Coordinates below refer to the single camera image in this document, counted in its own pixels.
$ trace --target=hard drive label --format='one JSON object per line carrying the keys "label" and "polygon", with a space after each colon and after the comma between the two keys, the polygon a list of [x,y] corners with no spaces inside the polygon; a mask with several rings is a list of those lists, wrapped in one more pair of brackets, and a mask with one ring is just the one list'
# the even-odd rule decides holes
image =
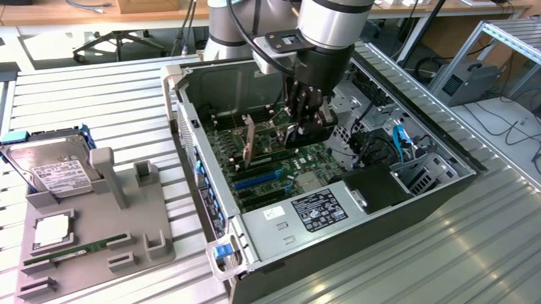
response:
{"label": "hard drive label", "polygon": [[53,194],[89,187],[91,180],[79,160],[31,169]]}
{"label": "hard drive label", "polygon": [[348,219],[348,214],[331,189],[325,189],[292,202],[305,228],[311,232]]}

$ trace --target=office chair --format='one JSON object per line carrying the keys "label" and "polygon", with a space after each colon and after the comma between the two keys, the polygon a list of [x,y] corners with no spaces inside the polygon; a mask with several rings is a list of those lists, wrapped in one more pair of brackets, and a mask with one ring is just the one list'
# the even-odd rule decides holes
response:
{"label": "office chair", "polygon": [[[81,51],[85,51],[94,46],[97,46],[102,42],[110,42],[111,39],[115,39],[117,43],[117,61],[122,61],[122,54],[121,54],[121,49],[123,47],[123,42],[122,39],[132,40],[133,42],[137,42],[140,44],[144,44],[146,46],[150,46],[154,49],[158,49],[161,51],[161,56],[166,57],[168,56],[168,51],[161,46],[158,43],[154,43],[152,41],[144,40],[137,36],[130,35],[130,33],[137,32],[137,30],[114,30],[106,35],[101,35],[99,32],[94,33],[94,39],[90,40],[87,43],[85,43],[79,48],[74,49],[74,60],[79,63],[85,62],[85,56],[78,54]],[[149,38],[150,34],[148,30],[144,30],[144,37]]]}

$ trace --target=blue latch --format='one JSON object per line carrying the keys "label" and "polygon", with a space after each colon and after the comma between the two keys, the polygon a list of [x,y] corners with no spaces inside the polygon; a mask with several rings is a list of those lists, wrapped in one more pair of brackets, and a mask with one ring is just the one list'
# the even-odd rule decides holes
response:
{"label": "blue latch", "polygon": [[214,259],[221,260],[234,254],[234,247],[232,244],[220,245],[214,248]]}
{"label": "blue latch", "polygon": [[27,131],[13,131],[6,133],[5,137],[2,138],[2,144],[15,144],[23,143],[27,141],[29,138]]}

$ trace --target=motherboard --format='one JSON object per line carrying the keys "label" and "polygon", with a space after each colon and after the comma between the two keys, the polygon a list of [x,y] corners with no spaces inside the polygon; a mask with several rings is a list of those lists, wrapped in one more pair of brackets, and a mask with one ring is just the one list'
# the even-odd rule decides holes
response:
{"label": "motherboard", "polygon": [[285,109],[213,117],[205,124],[241,211],[249,212],[325,186],[344,170],[324,143],[285,149]]}

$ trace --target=blue cable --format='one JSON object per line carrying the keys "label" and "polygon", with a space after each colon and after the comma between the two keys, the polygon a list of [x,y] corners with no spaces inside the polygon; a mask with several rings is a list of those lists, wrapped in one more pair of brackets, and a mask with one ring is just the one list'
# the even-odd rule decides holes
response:
{"label": "blue cable", "polygon": [[396,125],[393,127],[393,142],[397,146],[397,150],[399,150],[399,155],[400,155],[400,162],[404,163],[404,152],[403,152],[403,147],[400,145],[403,139],[407,140],[407,142],[409,142],[411,144],[413,144],[412,139],[409,138],[407,131],[404,130],[403,125]]}

